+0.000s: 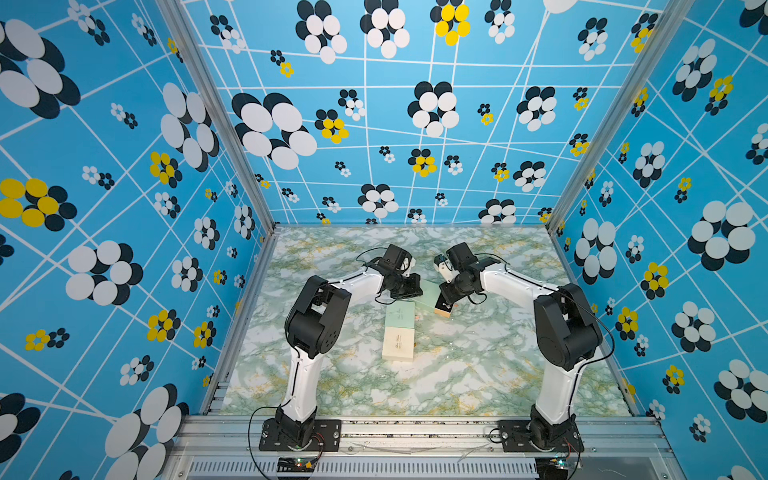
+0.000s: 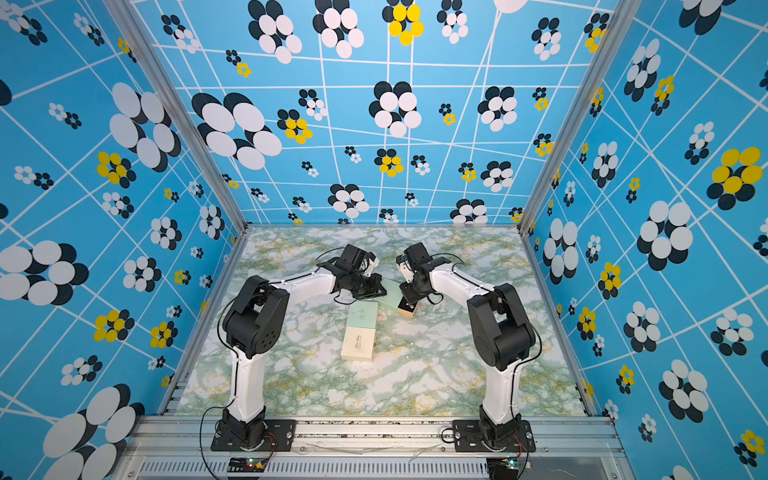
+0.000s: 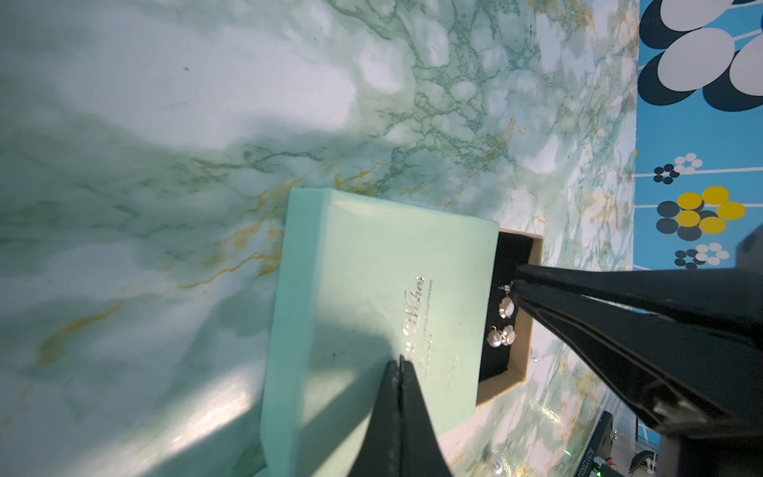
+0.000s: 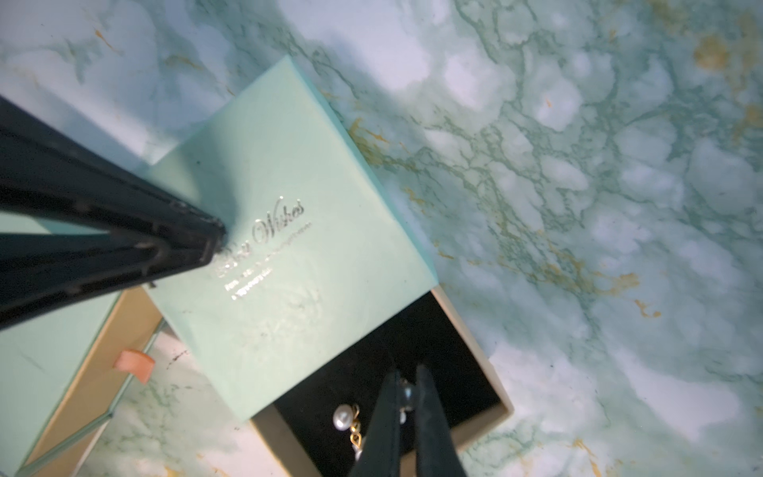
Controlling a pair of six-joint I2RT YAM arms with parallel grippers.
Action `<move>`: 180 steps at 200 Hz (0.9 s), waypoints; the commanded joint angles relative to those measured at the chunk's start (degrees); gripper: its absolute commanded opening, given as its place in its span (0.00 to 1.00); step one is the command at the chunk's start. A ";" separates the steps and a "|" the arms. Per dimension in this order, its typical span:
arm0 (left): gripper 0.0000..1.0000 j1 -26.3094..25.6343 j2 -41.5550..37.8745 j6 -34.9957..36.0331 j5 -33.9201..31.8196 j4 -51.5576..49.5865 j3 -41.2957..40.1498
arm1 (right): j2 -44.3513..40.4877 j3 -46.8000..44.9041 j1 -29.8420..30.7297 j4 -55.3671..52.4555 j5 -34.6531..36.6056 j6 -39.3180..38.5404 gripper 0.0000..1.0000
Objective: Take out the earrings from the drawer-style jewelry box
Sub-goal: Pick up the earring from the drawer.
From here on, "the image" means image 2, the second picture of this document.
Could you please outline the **mint jewelry box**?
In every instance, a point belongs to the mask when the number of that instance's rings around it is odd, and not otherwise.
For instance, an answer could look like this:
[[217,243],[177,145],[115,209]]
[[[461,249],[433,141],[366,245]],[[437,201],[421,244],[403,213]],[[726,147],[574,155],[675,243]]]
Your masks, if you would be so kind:
[[376,301],[379,306],[397,312],[409,318],[413,318],[416,307],[410,305],[403,297],[399,284],[395,281],[382,279],[381,286],[386,291],[386,294],[381,297],[377,297]]
[[379,304],[374,301],[355,301],[349,306],[347,326],[352,328],[375,329]]

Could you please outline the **cream drawer jewelry box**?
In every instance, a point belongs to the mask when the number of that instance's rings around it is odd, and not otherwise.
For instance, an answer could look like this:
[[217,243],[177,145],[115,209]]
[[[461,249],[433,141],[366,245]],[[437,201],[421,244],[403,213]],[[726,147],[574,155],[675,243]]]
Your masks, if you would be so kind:
[[341,358],[347,361],[372,362],[376,330],[347,327],[341,348]]

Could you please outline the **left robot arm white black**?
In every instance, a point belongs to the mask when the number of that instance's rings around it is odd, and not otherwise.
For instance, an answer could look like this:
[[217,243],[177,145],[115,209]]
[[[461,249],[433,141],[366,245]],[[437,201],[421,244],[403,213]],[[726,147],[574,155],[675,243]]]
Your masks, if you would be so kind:
[[250,424],[265,412],[267,353],[277,343],[290,308],[342,291],[350,292],[355,300],[382,297],[387,294],[382,281],[378,273],[324,267],[284,280],[249,277],[222,322],[233,364],[228,413],[237,422]]

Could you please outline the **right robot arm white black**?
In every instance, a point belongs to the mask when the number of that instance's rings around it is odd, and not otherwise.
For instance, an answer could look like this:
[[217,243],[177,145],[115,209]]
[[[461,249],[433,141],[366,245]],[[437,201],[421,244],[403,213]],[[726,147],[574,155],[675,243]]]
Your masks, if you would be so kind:
[[517,290],[509,283],[484,283],[450,262],[432,269],[412,269],[403,262],[399,270],[407,303],[440,294],[466,309],[475,349],[486,364],[481,417],[494,427],[513,421],[522,365],[538,340]]

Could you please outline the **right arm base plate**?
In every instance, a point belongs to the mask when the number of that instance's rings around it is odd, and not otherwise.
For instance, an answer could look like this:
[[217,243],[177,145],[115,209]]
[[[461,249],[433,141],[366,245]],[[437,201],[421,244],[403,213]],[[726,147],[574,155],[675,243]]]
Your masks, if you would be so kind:
[[460,453],[534,453],[537,450],[530,423],[511,420],[495,425],[481,420],[454,420],[454,447]]

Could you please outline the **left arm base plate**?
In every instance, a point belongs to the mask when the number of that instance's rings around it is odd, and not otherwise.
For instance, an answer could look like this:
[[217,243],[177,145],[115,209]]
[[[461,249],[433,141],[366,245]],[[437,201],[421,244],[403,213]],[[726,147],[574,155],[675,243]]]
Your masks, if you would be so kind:
[[219,420],[211,450],[215,452],[288,452],[295,438],[297,422],[293,419],[253,422],[243,427],[235,420]]

